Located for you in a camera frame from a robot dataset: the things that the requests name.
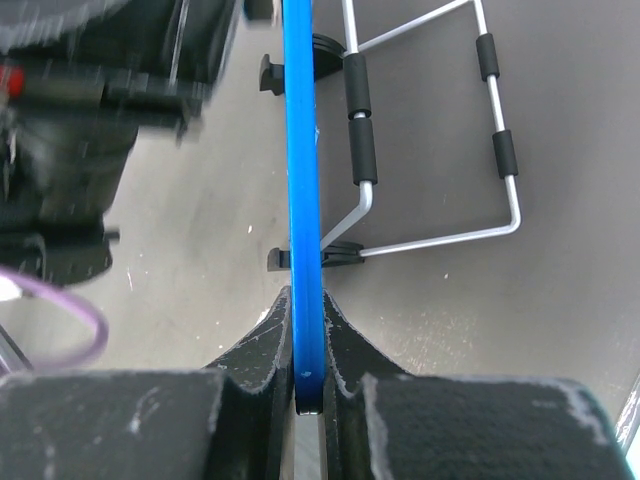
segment red component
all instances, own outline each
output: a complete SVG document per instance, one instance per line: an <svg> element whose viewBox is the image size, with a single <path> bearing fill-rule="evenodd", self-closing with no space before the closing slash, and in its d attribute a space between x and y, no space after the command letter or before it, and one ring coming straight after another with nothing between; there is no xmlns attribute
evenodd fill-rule
<svg viewBox="0 0 640 480"><path fill-rule="evenodd" d="M24 81L24 71L21 68L0 66L0 88L7 91L9 98L22 93Z"/></svg>

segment silver metal rod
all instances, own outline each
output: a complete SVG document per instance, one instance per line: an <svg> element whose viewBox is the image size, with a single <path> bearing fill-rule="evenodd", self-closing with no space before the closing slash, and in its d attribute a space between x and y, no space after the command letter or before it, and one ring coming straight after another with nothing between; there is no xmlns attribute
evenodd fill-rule
<svg viewBox="0 0 640 480"><path fill-rule="evenodd" d="M383 33L379 37L369 40L368 42L364 42L362 45L360 45L360 51L364 52L373 47L377 47L378 45L386 42L387 40L391 40L392 38L402 35L403 33L407 33L413 30L414 28L424 25L425 23L431 20L435 20L436 18L446 15L447 13L458 9L463 5L466 5L470 1L473 1L473 0L455 0L451 3L448 3L443 7L437 8L432 12L429 12L425 15L422 15L421 17L416 18L415 20L411 20L410 22L407 22L404 25L394 28L393 30L388 31L387 33Z"/></svg>
<svg viewBox="0 0 640 480"><path fill-rule="evenodd" d="M367 181L360 182L360 202L358 202L358 206L354 208L349 215L344 217L338 225L333 227L333 230L325 235L322 242L320 242L320 248L324 250L340 238L347 230L362 220L367 213L371 211L372 206L373 184Z"/></svg>
<svg viewBox="0 0 640 480"><path fill-rule="evenodd" d="M488 33L487 30L487 18L484 15L484 7L482 6L482 0L473 0L473 6L476 10L476 20L478 22L478 33L484 35Z"/></svg>
<svg viewBox="0 0 640 480"><path fill-rule="evenodd" d="M376 255L385 255L387 253L407 252L409 250L417 250L420 248L438 247L441 245L451 245L453 243L470 242L472 240L501 237L514 233L520 228L520 225L522 224L522 214L520 213L520 201L518 200L516 180L512 175L509 175L504 179L504 182L507 188L507 197L509 198L509 210L511 211L511 222L508 225L505 225L503 227L488 228L486 230L478 230L475 232L449 235L446 237L418 240L416 242L399 243L397 245L389 245L387 247L367 248L360 252L360 256L366 258Z"/></svg>
<svg viewBox="0 0 640 480"><path fill-rule="evenodd" d="M347 39L345 56L358 53L358 27L353 0L342 0L342 16L344 18L344 33Z"/></svg>
<svg viewBox="0 0 640 480"><path fill-rule="evenodd" d="M496 125L496 132L503 131L506 127L504 125L504 114L502 113L502 103L500 102L500 90L498 89L498 79L495 75L489 75L487 78L487 85L489 87L489 97L491 97L491 110L493 111L493 120Z"/></svg>

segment blue bar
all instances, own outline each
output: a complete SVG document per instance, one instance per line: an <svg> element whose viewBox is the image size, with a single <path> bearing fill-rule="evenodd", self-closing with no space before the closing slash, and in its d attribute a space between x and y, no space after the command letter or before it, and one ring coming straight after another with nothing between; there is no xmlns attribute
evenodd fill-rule
<svg viewBox="0 0 640 480"><path fill-rule="evenodd" d="M299 413L322 411L325 376L311 0L284 0L284 74L293 301L293 374Z"/></svg>

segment concrete floor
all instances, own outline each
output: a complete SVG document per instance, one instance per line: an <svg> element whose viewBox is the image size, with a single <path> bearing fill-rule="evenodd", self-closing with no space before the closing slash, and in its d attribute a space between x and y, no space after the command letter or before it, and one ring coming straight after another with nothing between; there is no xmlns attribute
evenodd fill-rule
<svg viewBox="0 0 640 480"><path fill-rule="evenodd" d="M338 0L316 31L344 38ZM442 5L356 2L360 40ZM373 258L326 272L367 337L419 374L526 374L588 385L612 417L640 367L640 4L486 0L506 121L519 154L516 235ZM368 54L380 184L346 239L367 246L508 220L491 152L472 10ZM287 243L283 99L257 91L277 31L238 31L198 143L150 134L129 161L108 223L115 265L78 289L111 321L98 368L199 367L246 333L287 283L267 274ZM342 76L318 84L323 224L355 204ZM82 338L35 302L0 306L30 354Z"/></svg>

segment black rubber foot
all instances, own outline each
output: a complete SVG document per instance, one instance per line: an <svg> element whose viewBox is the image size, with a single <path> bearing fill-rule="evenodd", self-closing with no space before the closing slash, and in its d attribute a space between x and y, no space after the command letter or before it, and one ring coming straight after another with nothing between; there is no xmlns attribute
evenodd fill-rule
<svg viewBox="0 0 640 480"><path fill-rule="evenodd" d="M345 48L325 35L313 35L313 71L315 80L342 70L342 56ZM269 54L260 62L260 91L271 91L275 96L284 93L284 65L271 63Z"/></svg>
<svg viewBox="0 0 640 480"><path fill-rule="evenodd" d="M322 268L342 267L345 265L357 265L364 263L364 257L360 251L364 247L353 242L335 242L322 252ZM267 271L279 272L291 269L289 250L274 248L267 257Z"/></svg>

